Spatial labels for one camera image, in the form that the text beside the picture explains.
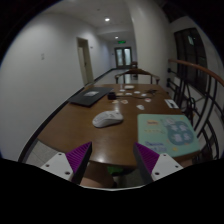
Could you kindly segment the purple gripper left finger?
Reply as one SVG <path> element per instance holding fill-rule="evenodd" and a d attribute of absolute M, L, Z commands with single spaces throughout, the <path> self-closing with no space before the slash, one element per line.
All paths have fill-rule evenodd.
<path fill-rule="evenodd" d="M 68 153 L 59 152 L 41 168 L 65 180 L 80 184 L 92 153 L 92 143 L 85 143 Z"/>

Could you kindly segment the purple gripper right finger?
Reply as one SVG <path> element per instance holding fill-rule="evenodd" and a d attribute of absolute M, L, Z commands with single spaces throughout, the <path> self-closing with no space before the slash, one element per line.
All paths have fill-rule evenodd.
<path fill-rule="evenodd" d="M 140 143 L 134 144 L 133 153 L 145 185 L 182 169 L 167 153 L 158 154 Z"/>

